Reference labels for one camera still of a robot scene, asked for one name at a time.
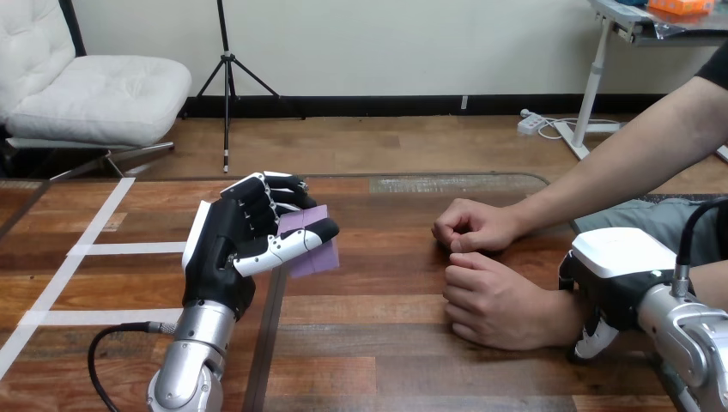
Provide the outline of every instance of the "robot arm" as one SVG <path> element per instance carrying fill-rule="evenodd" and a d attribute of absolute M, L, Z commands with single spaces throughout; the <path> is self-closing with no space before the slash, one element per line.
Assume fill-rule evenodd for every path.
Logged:
<path fill-rule="evenodd" d="M 633 228 L 582 233 L 572 246 L 559 286 L 579 285 L 594 312 L 570 359 L 588 361 L 621 331 L 641 330 L 653 340 L 664 368 L 682 381 L 686 410 L 728 411 L 728 314 L 703 305 L 690 291 L 689 258 L 686 265 Z"/>
<path fill-rule="evenodd" d="M 279 215 L 316 203 L 306 184 L 254 173 L 202 202 L 183 253 L 183 311 L 160 371 L 149 384 L 150 411 L 219 411 L 221 378 L 235 323 L 255 294 L 252 275 L 295 258 L 338 234 L 331 219 L 276 236 Z"/>

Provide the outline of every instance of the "orange box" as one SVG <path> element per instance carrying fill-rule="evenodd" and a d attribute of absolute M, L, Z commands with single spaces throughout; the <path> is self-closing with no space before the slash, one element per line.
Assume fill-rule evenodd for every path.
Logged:
<path fill-rule="evenodd" d="M 676 15 L 694 15 L 713 11 L 715 0 L 650 0 L 650 7 Z"/>

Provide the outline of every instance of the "black cable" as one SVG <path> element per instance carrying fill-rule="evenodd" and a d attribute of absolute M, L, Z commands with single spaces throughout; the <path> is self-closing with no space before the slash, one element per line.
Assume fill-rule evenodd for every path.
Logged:
<path fill-rule="evenodd" d="M 698 209 L 695 210 L 695 212 L 693 212 L 692 215 L 690 215 L 688 221 L 685 223 L 685 228 L 682 230 L 680 247 L 677 249 L 676 264 L 690 266 L 690 251 L 693 247 L 693 229 L 695 229 L 695 224 L 708 210 L 723 203 L 728 203 L 728 197 L 719 197 L 717 199 L 705 201 L 698 207 Z"/>
<path fill-rule="evenodd" d="M 88 376 L 91 378 L 91 383 L 94 384 L 96 393 L 99 394 L 101 400 L 104 401 L 109 410 L 112 412 L 119 412 L 118 408 L 112 402 L 111 398 L 104 391 L 104 387 L 99 382 L 99 376 L 96 374 L 96 346 L 99 345 L 101 339 L 106 335 L 111 335 L 114 332 L 149 332 L 150 322 L 136 322 L 133 324 L 117 324 L 116 326 L 108 327 L 99 332 L 94 340 L 91 341 L 91 345 L 88 346 Z"/>

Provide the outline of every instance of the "chair leg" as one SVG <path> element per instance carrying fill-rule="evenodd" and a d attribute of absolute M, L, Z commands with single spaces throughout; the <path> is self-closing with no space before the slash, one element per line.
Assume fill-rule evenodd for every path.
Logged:
<path fill-rule="evenodd" d="M 75 167 L 73 169 L 70 169 L 68 172 L 63 172 L 58 176 L 52 177 L 51 181 L 73 179 L 76 176 L 81 176 L 82 174 L 91 172 L 92 170 L 100 169 L 101 162 L 106 159 L 106 156 L 100 157 L 99 159 L 93 159 L 92 161 L 87 161 L 79 167 Z"/>
<path fill-rule="evenodd" d="M 150 155 L 156 152 L 161 152 L 162 150 L 173 150 L 174 149 L 174 143 L 168 142 L 168 143 L 160 143 L 155 144 L 152 146 L 148 146 L 146 148 L 131 148 L 129 150 L 122 150 L 120 152 L 114 152 L 108 155 L 110 161 L 117 162 L 117 161 L 126 161 L 129 159 L 133 159 L 135 157 L 139 156 L 145 156 Z"/>
<path fill-rule="evenodd" d="M 69 170 L 68 172 L 61 173 L 58 176 L 54 176 L 51 178 L 51 181 L 73 179 L 77 176 L 81 176 L 84 173 L 91 172 L 92 170 L 101 169 L 104 165 L 108 166 L 118 177 L 123 178 L 124 174 L 116 166 L 117 161 L 125 161 L 128 159 L 150 155 L 156 152 L 161 152 L 162 150 L 172 149 L 174 149 L 174 143 L 169 142 L 155 144 L 153 146 L 148 146 L 147 148 L 131 148 L 119 152 L 112 152 L 111 150 L 107 150 L 106 154 L 104 154 L 100 158 L 86 162 L 79 167 Z"/>
<path fill-rule="evenodd" d="M 111 160 L 111 156 L 110 155 L 104 156 L 104 163 L 106 163 L 106 165 L 109 166 L 110 169 L 112 169 L 112 171 L 114 172 L 114 174 L 116 174 L 116 176 L 118 178 L 121 179 L 121 178 L 124 177 L 124 174 L 121 173 L 120 170 L 118 170 L 118 167 L 116 166 L 116 163 L 114 163 L 113 160 Z"/>

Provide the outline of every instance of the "white armchair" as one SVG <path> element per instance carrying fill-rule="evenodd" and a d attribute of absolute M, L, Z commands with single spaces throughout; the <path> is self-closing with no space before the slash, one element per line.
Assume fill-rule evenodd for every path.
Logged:
<path fill-rule="evenodd" d="M 15 148 L 105 148 L 85 173 L 173 143 L 190 71 L 163 58 L 76 57 L 58 0 L 0 0 L 0 125 Z"/>

